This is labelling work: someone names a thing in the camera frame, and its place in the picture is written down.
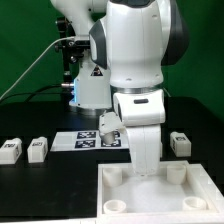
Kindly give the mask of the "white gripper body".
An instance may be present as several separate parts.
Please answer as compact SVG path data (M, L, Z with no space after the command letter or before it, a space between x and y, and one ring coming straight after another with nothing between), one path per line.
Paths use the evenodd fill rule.
M159 167L161 126L126 128L133 170L138 175L154 175Z

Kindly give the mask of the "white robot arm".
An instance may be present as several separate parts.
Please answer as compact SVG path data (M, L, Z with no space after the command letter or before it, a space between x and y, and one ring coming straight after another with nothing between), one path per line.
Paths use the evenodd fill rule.
M101 139L127 135L135 173L152 175L165 122L163 64L185 53L185 25L175 0L50 0L90 41L91 60L110 73L112 110L99 117Z

